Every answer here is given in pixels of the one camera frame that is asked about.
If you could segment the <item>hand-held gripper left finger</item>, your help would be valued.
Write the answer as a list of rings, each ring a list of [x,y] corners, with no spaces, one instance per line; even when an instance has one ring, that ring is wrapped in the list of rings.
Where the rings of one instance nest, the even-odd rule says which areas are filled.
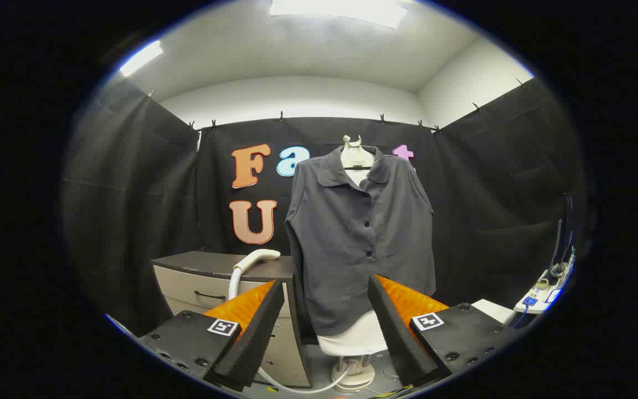
[[[181,311],[139,343],[197,381],[242,391],[255,381],[284,303],[272,280],[205,313]]]

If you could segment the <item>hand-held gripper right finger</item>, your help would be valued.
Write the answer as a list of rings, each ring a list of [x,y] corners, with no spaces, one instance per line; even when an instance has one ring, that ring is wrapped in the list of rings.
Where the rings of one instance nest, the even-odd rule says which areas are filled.
[[[385,276],[369,277],[369,301],[400,381],[420,386],[476,368],[519,331],[463,303],[446,306]]]

